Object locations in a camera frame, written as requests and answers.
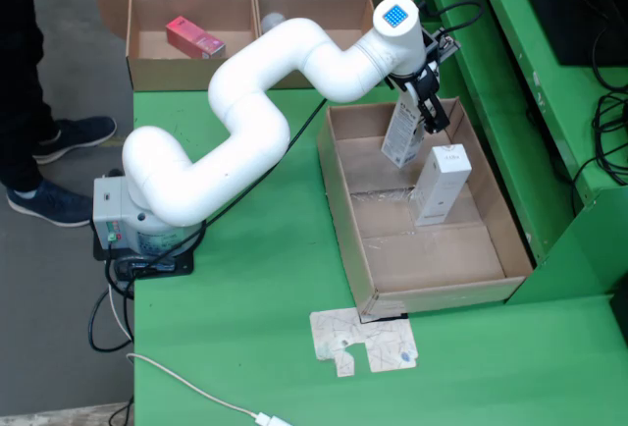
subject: black bracket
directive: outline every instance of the black bracket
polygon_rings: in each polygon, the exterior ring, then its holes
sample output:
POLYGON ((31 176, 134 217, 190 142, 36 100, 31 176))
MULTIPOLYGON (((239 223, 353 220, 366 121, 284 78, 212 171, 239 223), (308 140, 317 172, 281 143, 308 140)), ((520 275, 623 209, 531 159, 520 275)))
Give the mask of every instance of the black bracket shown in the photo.
POLYGON ((445 113, 443 104, 441 104, 441 101, 436 96, 441 85, 430 67, 426 66, 410 76, 389 75, 385 79, 385 82, 391 88, 393 88, 394 82, 397 87, 404 92, 407 90, 406 84, 410 83, 410 85, 412 85, 419 96, 417 106, 423 116, 424 127, 427 133, 438 133, 449 125, 449 118, 445 113), (426 100, 429 100, 434 106, 434 115, 432 115, 430 109, 428 109, 428 106, 425 104, 426 100))

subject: white cable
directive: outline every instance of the white cable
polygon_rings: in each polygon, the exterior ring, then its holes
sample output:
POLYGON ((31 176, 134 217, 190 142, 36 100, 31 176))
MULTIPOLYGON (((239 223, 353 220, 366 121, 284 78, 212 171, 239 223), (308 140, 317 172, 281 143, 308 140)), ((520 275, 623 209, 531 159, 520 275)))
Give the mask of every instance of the white cable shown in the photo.
POLYGON ((252 411, 249 411, 248 409, 244 409, 244 408, 240 408, 239 406, 235 406, 233 404, 227 403, 226 401, 222 401, 221 399, 217 399, 216 397, 213 397, 211 395, 209 395, 207 392, 204 392, 202 390, 200 390, 198 387, 190 384, 186 379, 184 379, 182 376, 177 375, 175 372, 173 372, 172 370, 164 367, 163 365, 161 365, 159 362, 155 362, 154 360, 144 356, 144 355, 140 355, 140 354, 133 354, 133 353, 129 353, 127 354, 127 358, 132 358, 135 357, 137 359, 141 359, 145 362, 148 362, 149 364, 154 365, 155 367, 157 367, 158 369, 166 372, 168 375, 170 375, 171 377, 177 379, 178 381, 180 381, 182 384, 184 384, 185 386, 193 389, 195 392, 197 392, 200 395, 203 395, 204 397, 206 397, 207 399, 210 399, 211 401, 215 401, 216 403, 221 404, 222 406, 226 406, 227 408, 230 409, 234 409, 235 411, 239 411, 240 413, 245 413, 248 414, 249 416, 251 416, 252 418, 257 419, 257 414, 253 413, 252 411))
POLYGON ((129 332, 125 330, 125 327, 122 325, 120 318, 118 318, 118 312, 116 311, 116 306, 114 305, 114 296, 112 294, 111 285, 109 285, 109 302, 111 303, 111 311, 114 313, 114 317, 116 318, 116 323, 118 323, 118 326, 120 327, 122 332, 125 334, 125 336, 129 338, 129 341, 132 341, 131 336, 129 335, 129 332))

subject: cardboard scrap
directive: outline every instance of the cardboard scrap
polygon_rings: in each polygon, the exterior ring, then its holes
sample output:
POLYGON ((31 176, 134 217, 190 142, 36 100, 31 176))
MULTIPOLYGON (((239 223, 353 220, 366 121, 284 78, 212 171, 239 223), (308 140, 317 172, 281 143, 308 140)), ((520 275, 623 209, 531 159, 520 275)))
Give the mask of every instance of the cardboard scrap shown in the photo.
POLYGON ((371 372, 416 367, 419 353, 408 319, 362 324, 357 308, 317 311, 310 314, 318 360, 333 359, 339 377, 355 372, 353 356, 344 349, 363 343, 371 372))

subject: person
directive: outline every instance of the person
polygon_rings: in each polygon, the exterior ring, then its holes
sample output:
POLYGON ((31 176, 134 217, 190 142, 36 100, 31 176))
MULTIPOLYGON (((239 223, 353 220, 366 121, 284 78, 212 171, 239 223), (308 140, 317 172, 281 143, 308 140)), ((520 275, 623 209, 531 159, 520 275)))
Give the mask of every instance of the person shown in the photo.
POLYGON ((60 227, 79 227, 89 224, 91 199, 43 179, 38 165, 96 146, 117 126, 109 117, 54 120, 37 74, 42 58, 34 1, 7 0, 0 16, 0 183, 14 210, 60 227))

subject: box label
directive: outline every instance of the box label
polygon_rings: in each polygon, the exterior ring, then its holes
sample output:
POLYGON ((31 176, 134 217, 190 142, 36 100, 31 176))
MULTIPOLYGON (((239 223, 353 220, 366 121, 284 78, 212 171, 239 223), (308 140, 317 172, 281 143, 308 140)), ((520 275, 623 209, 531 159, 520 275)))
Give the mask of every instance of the box label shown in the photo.
POLYGON ((408 92, 402 92, 382 145, 382 152, 397 167, 405 166, 419 154, 424 133, 422 124, 423 118, 414 99, 408 92))

